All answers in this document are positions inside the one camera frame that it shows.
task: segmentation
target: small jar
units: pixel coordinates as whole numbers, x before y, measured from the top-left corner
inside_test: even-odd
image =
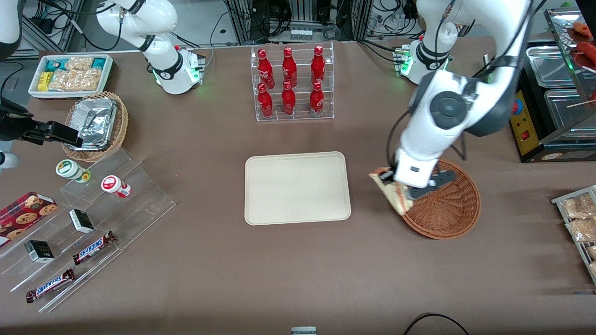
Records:
[[[56,165],[56,174],[78,183],[88,182],[91,179],[91,171],[80,167],[74,160],[65,159]]]
[[[131,194],[131,186],[113,175],[104,178],[101,182],[101,189],[108,193],[115,193],[120,198],[126,198]]]

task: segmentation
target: wooden stick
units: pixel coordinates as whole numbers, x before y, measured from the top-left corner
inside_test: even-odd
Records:
[[[576,107],[576,106],[581,106],[581,105],[585,105],[585,104],[589,104],[589,103],[596,103],[596,99],[594,99],[594,100],[588,100],[588,101],[584,101],[584,102],[582,102],[582,103],[579,103],[579,104],[573,104],[573,105],[569,105],[569,106],[567,106],[567,108]]]

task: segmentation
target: coca-cola bottle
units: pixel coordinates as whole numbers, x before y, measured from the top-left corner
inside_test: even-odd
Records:
[[[325,60],[323,59],[323,47],[315,46],[315,56],[311,63],[311,81],[322,82],[325,79]]]
[[[296,61],[292,56],[292,48],[289,46],[284,48],[284,62],[281,65],[284,71],[284,80],[290,82],[292,87],[298,85],[298,74],[296,70]]]
[[[321,82],[312,84],[313,90],[311,92],[311,115],[313,117],[320,117],[323,114],[323,99],[325,95],[321,91]]]
[[[261,114],[264,118],[270,119],[273,117],[273,100],[271,100],[271,95],[267,92],[267,86],[264,83],[259,83],[257,89],[259,90],[257,100],[259,100]]]
[[[273,79],[271,62],[267,59],[267,52],[264,49],[260,49],[257,55],[259,56],[259,76],[261,82],[267,85],[267,89],[273,89],[275,87],[275,79]]]
[[[288,116],[294,115],[296,112],[296,94],[289,80],[284,82],[284,91],[281,93],[281,99],[284,102],[284,113]]]

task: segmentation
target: brown wicker basket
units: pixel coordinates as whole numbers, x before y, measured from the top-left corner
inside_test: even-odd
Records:
[[[124,142],[124,137],[126,136],[126,127],[128,126],[128,112],[126,111],[126,106],[122,103],[122,100],[116,95],[111,92],[102,92],[94,95],[90,95],[88,97],[84,97],[84,100],[87,99],[99,99],[99,98],[110,98],[118,103],[118,110],[116,111],[116,120],[114,121],[114,130],[112,131],[111,136],[111,144],[108,149],[104,151],[74,151],[68,149],[64,144],[62,145],[62,149],[66,154],[75,160],[82,160],[84,162],[95,163],[100,158],[104,157],[109,152],[117,149],[122,145]],[[70,109],[69,115],[66,117],[66,124],[70,123],[70,118],[73,115],[73,111],[75,110],[76,104]]]
[[[480,215],[480,194],[472,178],[459,166],[439,159],[437,170],[452,170],[454,181],[414,202],[402,217],[420,234],[437,240],[467,233]]]

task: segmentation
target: table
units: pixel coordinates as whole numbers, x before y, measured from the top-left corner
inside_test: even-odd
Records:
[[[494,50],[489,41],[460,39],[450,69],[473,74]],[[478,224],[456,240],[418,235],[367,175],[384,165],[387,132],[415,86],[356,43],[335,48],[336,118],[300,124],[255,121],[250,48],[217,49],[204,85],[180,96],[156,85],[140,53],[112,54],[110,89],[130,113],[124,147],[179,204],[50,314],[0,282],[0,333],[288,334],[315,325],[321,335],[400,334],[417,315],[440,312],[471,334],[594,334],[596,299],[571,295],[593,286],[549,200],[594,184],[596,164],[521,164],[509,128],[469,137],[459,164],[482,196]],[[64,120],[72,103],[31,99],[29,110]],[[65,184],[54,173],[60,145],[13,150],[21,165],[3,171],[0,203]],[[348,220],[245,223],[249,157],[334,150],[346,156]],[[457,328],[426,319],[411,334],[431,331]]]

